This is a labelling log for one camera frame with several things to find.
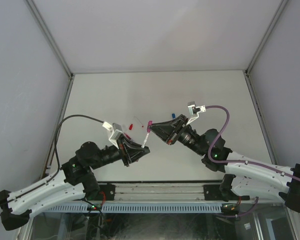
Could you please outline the pink white pen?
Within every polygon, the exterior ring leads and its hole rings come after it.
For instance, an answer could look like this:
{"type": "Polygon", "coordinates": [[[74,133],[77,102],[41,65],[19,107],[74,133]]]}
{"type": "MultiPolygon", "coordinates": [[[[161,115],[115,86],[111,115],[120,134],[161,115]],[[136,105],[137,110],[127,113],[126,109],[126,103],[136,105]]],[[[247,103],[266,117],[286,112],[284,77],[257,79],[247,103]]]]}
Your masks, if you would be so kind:
{"type": "Polygon", "coordinates": [[[142,143],[142,145],[141,145],[142,148],[144,148],[144,147],[146,146],[146,143],[147,143],[147,141],[148,141],[149,135],[150,135],[150,132],[147,131],[146,136],[145,136],[145,139],[144,139],[144,141],[143,141],[143,143],[142,143]]]}

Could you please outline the pink pen cap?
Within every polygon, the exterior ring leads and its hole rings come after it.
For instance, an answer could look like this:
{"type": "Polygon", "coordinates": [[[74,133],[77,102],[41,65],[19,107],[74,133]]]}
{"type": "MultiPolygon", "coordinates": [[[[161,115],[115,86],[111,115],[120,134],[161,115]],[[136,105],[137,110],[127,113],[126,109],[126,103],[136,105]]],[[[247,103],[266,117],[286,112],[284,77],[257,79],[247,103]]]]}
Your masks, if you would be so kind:
{"type": "Polygon", "coordinates": [[[147,124],[147,132],[150,133],[151,132],[151,125],[153,124],[153,121],[150,120],[147,124]]]}

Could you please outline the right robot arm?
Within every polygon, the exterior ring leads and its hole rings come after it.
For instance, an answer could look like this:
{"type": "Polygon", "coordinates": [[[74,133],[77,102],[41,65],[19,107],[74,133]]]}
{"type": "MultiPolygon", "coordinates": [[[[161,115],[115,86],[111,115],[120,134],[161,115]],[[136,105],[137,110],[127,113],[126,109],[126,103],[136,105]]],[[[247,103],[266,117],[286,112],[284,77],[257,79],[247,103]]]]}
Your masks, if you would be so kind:
{"type": "Polygon", "coordinates": [[[180,142],[201,156],[208,169],[224,173],[219,190],[225,201],[233,197],[272,199],[300,213],[300,164],[280,166],[245,157],[225,147],[214,128],[199,135],[183,114],[150,123],[147,129],[167,145],[180,142]]]}

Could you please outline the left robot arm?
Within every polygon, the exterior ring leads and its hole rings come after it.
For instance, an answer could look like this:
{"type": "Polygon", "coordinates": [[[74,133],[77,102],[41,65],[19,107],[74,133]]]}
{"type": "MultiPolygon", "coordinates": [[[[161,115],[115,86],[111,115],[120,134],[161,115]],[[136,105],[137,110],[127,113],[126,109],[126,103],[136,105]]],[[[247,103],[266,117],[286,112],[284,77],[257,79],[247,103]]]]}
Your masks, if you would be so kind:
{"type": "Polygon", "coordinates": [[[81,145],[75,156],[47,177],[18,191],[0,191],[0,219],[6,231],[16,230],[38,214],[73,200],[94,199],[100,186],[93,171],[116,161],[128,167],[150,153],[124,135],[117,145],[100,149],[94,142],[81,145]]]}

